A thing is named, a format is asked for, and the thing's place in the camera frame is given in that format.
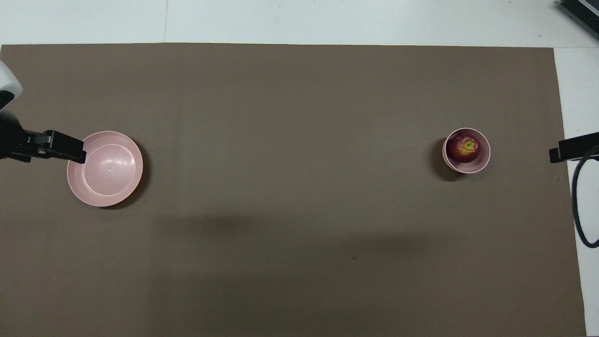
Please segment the grey ribbed device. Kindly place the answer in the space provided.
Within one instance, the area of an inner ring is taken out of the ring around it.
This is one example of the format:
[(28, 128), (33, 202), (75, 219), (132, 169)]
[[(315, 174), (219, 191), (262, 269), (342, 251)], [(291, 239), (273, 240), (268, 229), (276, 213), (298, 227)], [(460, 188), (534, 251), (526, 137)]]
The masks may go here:
[(578, 23), (599, 29), (599, 0), (559, 0), (557, 6)]

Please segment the pink bowl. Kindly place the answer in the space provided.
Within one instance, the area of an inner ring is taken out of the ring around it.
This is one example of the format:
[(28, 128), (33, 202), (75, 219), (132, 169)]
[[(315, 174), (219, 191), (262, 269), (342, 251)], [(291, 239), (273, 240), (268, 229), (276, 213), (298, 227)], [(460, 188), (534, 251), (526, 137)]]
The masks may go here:
[[(451, 158), (449, 158), (447, 156), (447, 153), (446, 153), (447, 142), (449, 141), (449, 139), (451, 139), (452, 137), (455, 137), (456, 135), (458, 135), (460, 133), (470, 133), (473, 136), (476, 136), (481, 143), (481, 155), (473, 162), (460, 163), (460, 162), (456, 162), (456, 161), (452, 160)], [(443, 141), (443, 145), (441, 147), (441, 155), (442, 155), (442, 158), (443, 158), (444, 162), (446, 163), (446, 165), (453, 171), (456, 171), (457, 173), (460, 173), (460, 174), (475, 174), (475, 173), (479, 173), (479, 171), (482, 171), (488, 165), (490, 156), (491, 156), (491, 148), (490, 148), (488, 139), (478, 130), (476, 130), (474, 128), (460, 128), (460, 129), (457, 129), (454, 132), (452, 132), (445, 139), (445, 141)]]

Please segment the dark red apple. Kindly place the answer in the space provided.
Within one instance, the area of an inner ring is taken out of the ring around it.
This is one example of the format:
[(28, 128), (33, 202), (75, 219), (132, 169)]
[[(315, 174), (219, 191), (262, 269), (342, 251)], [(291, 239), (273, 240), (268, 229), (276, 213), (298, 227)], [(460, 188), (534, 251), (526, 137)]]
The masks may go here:
[(456, 162), (473, 162), (481, 155), (481, 143), (476, 136), (470, 133), (460, 133), (449, 139), (446, 153)]

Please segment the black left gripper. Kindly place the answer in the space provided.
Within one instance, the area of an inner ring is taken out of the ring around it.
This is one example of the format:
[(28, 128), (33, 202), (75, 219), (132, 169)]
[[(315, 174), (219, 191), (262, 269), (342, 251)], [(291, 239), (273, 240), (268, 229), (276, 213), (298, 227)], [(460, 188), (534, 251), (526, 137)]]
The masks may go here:
[(84, 141), (68, 136), (56, 130), (45, 132), (30, 132), (23, 130), (17, 117), (8, 110), (0, 110), (0, 160), (14, 159), (26, 162), (26, 157), (15, 155), (13, 150), (23, 139), (25, 156), (41, 159), (63, 159), (84, 164), (87, 152), (84, 151)]

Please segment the brown table mat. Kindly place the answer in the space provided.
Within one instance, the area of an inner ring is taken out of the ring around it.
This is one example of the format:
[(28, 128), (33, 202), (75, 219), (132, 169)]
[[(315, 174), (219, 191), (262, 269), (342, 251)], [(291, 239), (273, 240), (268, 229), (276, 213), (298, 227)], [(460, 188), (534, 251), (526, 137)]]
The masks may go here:
[[(121, 132), (132, 199), (0, 160), (0, 337), (584, 335), (554, 51), (4, 45), (25, 129)], [(491, 156), (460, 174), (443, 141)]]

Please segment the pink plate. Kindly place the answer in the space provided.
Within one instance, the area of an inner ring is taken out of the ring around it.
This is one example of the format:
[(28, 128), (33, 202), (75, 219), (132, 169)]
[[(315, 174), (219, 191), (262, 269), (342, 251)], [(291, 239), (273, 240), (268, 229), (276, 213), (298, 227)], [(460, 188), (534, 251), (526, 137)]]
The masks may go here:
[(112, 131), (91, 134), (83, 143), (86, 161), (69, 161), (66, 167), (71, 192), (94, 207), (111, 207), (131, 196), (144, 171), (143, 154), (137, 143)]

